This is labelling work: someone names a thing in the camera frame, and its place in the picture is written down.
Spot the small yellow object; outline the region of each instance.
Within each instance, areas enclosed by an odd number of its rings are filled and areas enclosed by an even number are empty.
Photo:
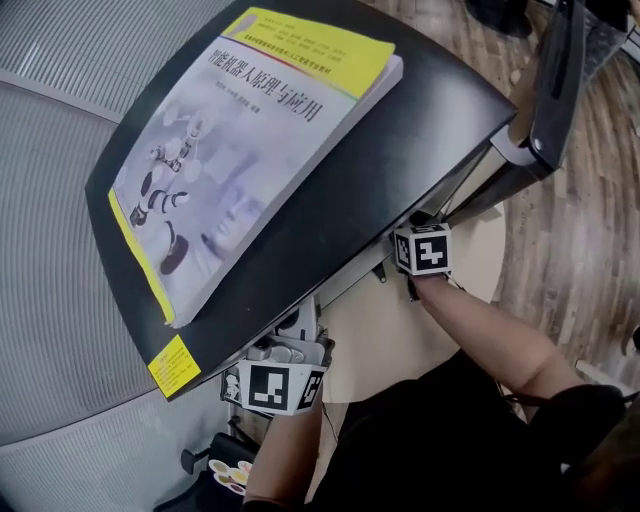
[[[167,398],[200,373],[200,367],[179,334],[149,363],[148,368]]]

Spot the robot illustration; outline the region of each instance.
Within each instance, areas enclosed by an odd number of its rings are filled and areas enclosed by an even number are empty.
[[[176,176],[185,169],[185,181],[195,181],[202,168],[197,159],[198,140],[207,135],[213,127],[212,116],[205,111],[198,111],[193,116],[178,119],[178,108],[173,107],[165,112],[163,124],[169,126],[176,121],[188,121],[186,134],[182,140],[173,138],[165,144],[159,144],[151,149],[146,160],[151,162],[151,169],[147,172],[140,187],[140,200],[129,216],[134,228],[144,226],[148,216],[153,212],[164,216],[189,201],[189,193],[184,190],[168,192]],[[187,161],[193,151],[194,157]],[[169,247],[160,263],[160,272],[169,275],[182,263],[189,250],[189,242],[185,237],[176,233],[171,221],[164,222]]]

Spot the yellow book cover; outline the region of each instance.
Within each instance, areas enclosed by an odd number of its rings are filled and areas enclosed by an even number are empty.
[[[250,8],[191,64],[109,192],[167,323],[193,319],[293,191],[400,79],[393,50]]]

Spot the black shirt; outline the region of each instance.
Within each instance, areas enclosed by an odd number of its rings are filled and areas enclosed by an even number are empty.
[[[625,410],[620,400],[594,397],[594,388],[560,393],[527,425],[495,381],[458,352],[420,379],[349,407],[327,473],[305,507],[562,508],[571,466]],[[250,502],[245,510],[278,507]]]

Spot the person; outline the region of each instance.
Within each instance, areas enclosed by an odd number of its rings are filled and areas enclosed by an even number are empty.
[[[247,483],[245,512],[574,510],[567,507],[573,469],[621,419],[625,399],[615,388],[585,384],[549,338],[444,277],[413,282],[460,350],[417,380],[349,405],[306,505],[321,399],[308,413],[275,417]],[[497,382],[514,394],[504,397]],[[523,405],[527,422],[512,402]]]

